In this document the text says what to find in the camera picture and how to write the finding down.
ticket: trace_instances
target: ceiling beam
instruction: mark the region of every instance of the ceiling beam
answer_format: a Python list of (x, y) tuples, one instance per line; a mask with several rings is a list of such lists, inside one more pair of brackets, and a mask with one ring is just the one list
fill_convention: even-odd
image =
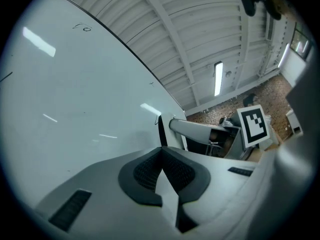
[(191, 116), (195, 113), (198, 113), (200, 111), (204, 111), (208, 108), (211, 108), (211, 107), (214, 107), (222, 102), (225, 102), (229, 99), (232, 99), (232, 98), (235, 98), (237, 97), (238, 95), (260, 85), (261, 83), (263, 83), (264, 81), (267, 81), (268, 79), (274, 77), (275, 75), (279, 74), (280, 73), (280, 69), (279, 70), (275, 70), (273, 72), (270, 72), (266, 75), (264, 75), (263, 77), (261, 77), (259, 80), (256, 80), (256, 81), (253, 81), (251, 83), (248, 83), (247, 85), (245, 86), (242, 86), (240, 88), (238, 88), (237, 90), (234, 90), (234, 91), (231, 91), (225, 95), (222, 95), (222, 96), (217, 96), (215, 97), (215, 99), (211, 100), (211, 101), (208, 101), (204, 104), (201, 104), (200, 106), (197, 106), (197, 107), (193, 107), (187, 111), (185, 111), (185, 116)]
[[(174, 44), (174, 47), (176, 48), (176, 50), (181, 58), (181, 62), (183, 64), (184, 70), (186, 71), (186, 75), (190, 81), (190, 84), (191, 85), (194, 84), (195, 79), (192, 74), (192, 70), (190, 67), (190, 63), (188, 60), (186, 49), (184, 48), (182, 41), (178, 35), (178, 32), (177, 32), (175, 26), (173, 25), (168, 13), (166, 12), (166, 10), (164, 9), (164, 7), (162, 6), (162, 4), (160, 3), (159, 0), (147, 0), (147, 2), (153, 7), (154, 11), (156, 12), (158, 17), (160, 18), (165, 29), (168, 31), (169, 36)], [(200, 103), (199, 103), (197, 89), (193, 85), (191, 86), (191, 88), (193, 91), (196, 105), (199, 106)]]
[(236, 68), (236, 75), (233, 81), (233, 88), (237, 90), (241, 82), (242, 72), (246, 66), (246, 61), (249, 52), (249, 40), (250, 40), (250, 18), (245, 12), (242, 1), (239, 0), (240, 18), (241, 18), (241, 48), (239, 56), (239, 67)]
[(270, 58), (271, 58), (271, 54), (272, 54), (272, 47), (271, 45), (269, 44), (268, 45), (268, 49), (266, 51), (266, 55), (265, 55), (265, 58), (264, 60), (262, 61), (262, 65), (261, 65), (261, 68), (258, 72), (258, 76), (259, 78), (263, 77), (266, 73), (266, 70), (267, 70), (267, 66), (269, 64), (269, 61), (270, 61)]
[(270, 28), (270, 19), (271, 19), (270, 18), (270, 14), (267, 12), (266, 13), (265, 35), (264, 35), (265, 40), (268, 40), (268, 33), (269, 33), (269, 28)]
[[(266, 56), (263, 55), (263, 56), (256, 57), (256, 58), (254, 58), (254, 59), (251, 59), (250, 62), (252, 63), (252, 62), (254, 62), (254, 61), (261, 60), (261, 59), (263, 59), (264, 57), (266, 57)], [(232, 70), (232, 69), (234, 69), (234, 68), (236, 68), (236, 67), (243, 66), (244, 64), (246, 64), (246, 62), (237, 64), (236, 66), (228, 66), (228, 70)], [(192, 85), (195, 86), (195, 85), (198, 85), (198, 84), (204, 84), (205, 82), (211, 81), (211, 80), (212, 80), (212, 79), (209, 78), (209, 77), (204, 77), (204, 78), (198, 80), (197, 82), (195, 82), (195, 83), (192, 84)], [(188, 85), (188, 86), (186, 86), (186, 87), (184, 87), (184, 88), (182, 88), (182, 89), (175, 90), (175, 91), (170, 92), (170, 93), (171, 93), (172, 95), (174, 95), (174, 94), (177, 94), (177, 93), (179, 93), (179, 92), (182, 92), (182, 91), (184, 91), (185, 89), (188, 89), (188, 88), (190, 88), (190, 87), (191, 87), (191, 85)]]
[(205, 3), (205, 4), (199, 4), (199, 5), (194, 5), (190, 8), (184, 8), (183, 10), (179, 10), (178, 8), (174, 7), (171, 10), (168, 10), (168, 14), (171, 17), (178, 17), (183, 14), (187, 14), (189, 12), (197, 11), (197, 10), (202, 10), (202, 9), (207, 9), (207, 8), (212, 8), (214, 10), (214, 7), (221, 7), (221, 6), (238, 6), (239, 3), (237, 1), (234, 2), (210, 2), (210, 3)]

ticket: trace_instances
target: fluorescent light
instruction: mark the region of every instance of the fluorescent light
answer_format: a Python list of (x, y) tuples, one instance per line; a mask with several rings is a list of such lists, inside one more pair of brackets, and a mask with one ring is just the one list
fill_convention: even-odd
[(44, 51), (51, 57), (54, 57), (56, 54), (56, 48), (45, 42), (40, 36), (33, 33), (31, 30), (29, 30), (27, 27), (23, 27), (22, 31), (23, 36), (31, 41), (36, 47), (38, 47), (41, 51)]
[(281, 67), (281, 65), (282, 65), (282, 63), (284, 62), (285, 57), (286, 57), (286, 55), (287, 55), (288, 51), (289, 51), (289, 44), (287, 43), (287, 44), (286, 44), (286, 46), (285, 46), (285, 49), (284, 49), (284, 52), (283, 52), (282, 58), (281, 58), (281, 60), (280, 60), (280, 62), (279, 62), (279, 64), (278, 64), (278, 68), (280, 68), (280, 67)]
[(108, 137), (108, 138), (113, 138), (113, 139), (117, 139), (118, 137), (113, 137), (113, 136), (109, 136), (109, 135), (104, 135), (104, 134), (99, 134), (100, 136), (103, 137)]
[(154, 107), (152, 107), (152, 106), (150, 106), (150, 105), (148, 105), (146, 103), (141, 104), (140, 107), (150, 111), (151, 113), (156, 114), (157, 116), (161, 116), (161, 112), (160, 111), (156, 110)]
[(222, 73), (224, 69), (224, 63), (219, 62), (214, 65), (215, 69), (215, 85), (214, 85), (214, 96), (220, 94), (221, 91), (221, 83), (222, 83)]
[(52, 121), (54, 121), (54, 122), (56, 122), (56, 123), (58, 123), (58, 121), (57, 120), (54, 120), (53, 118), (51, 118), (50, 116), (48, 116), (48, 115), (46, 115), (46, 114), (43, 114), (46, 118), (49, 118), (50, 120), (52, 120)]
[(296, 46), (296, 49), (295, 49), (296, 52), (299, 50), (300, 45), (301, 45), (301, 42), (298, 42), (298, 45)]
[(306, 50), (306, 48), (307, 48), (307, 46), (308, 46), (308, 43), (309, 43), (309, 40), (307, 40), (307, 41), (306, 41), (305, 46), (303, 47), (303, 51), (302, 51), (302, 53), (304, 53), (304, 52), (305, 52), (305, 50)]

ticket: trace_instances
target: brick wall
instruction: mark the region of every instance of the brick wall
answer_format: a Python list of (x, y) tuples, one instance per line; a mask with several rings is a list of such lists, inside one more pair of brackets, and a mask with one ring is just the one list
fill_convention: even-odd
[(187, 120), (208, 125), (218, 125), (220, 118), (224, 116), (230, 117), (237, 109), (243, 108), (243, 99), (249, 94), (254, 93), (258, 96), (258, 102), (261, 104), (264, 114), (271, 115), (272, 127), (281, 139), (284, 140), (292, 134), (292, 130), (289, 128), (289, 121), (286, 117), (286, 113), (290, 110), (286, 96), (290, 90), (291, 86), (287, 80), (281, 74), (276, 75), (237, 97), (203, 112), (188, 116)]

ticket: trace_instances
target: black vent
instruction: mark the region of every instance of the black vent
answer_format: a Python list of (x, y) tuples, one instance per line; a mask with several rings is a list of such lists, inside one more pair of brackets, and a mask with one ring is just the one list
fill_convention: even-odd
[(172, 155), (162, 152), (163, 171), (175, 192), (184, 189), (195, 178), (195, 170)]
[(246, 169), (241, 169), (241, 168), (236, 168), (236, 167), (231, 167), (228, 171), (235, 173), (235, 174), (248, 176), (248, 177), (250, 177), (251, 174), (253, 173), (253, 170), (246, 170)]
[(68, 231), (90, 198), (91, 194), (91, 192), (85, 190), (77, 190), (49, 219), (49, 222), (63, 231)]
[(134, 179), (143, 187), (156, 191), (158, 176), (162, 170), (161, 156), (155, 154), (140, 163), (133, 171)]

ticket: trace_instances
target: window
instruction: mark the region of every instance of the window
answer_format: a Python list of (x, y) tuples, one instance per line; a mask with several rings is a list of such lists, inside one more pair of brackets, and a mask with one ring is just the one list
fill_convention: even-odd
[(295, 25), (293, 39), (291, 42), (291, 49), (295, 51), (303, 60), (306, 60), (311, 47), (312, 35), (309, 30), (300, 23)]

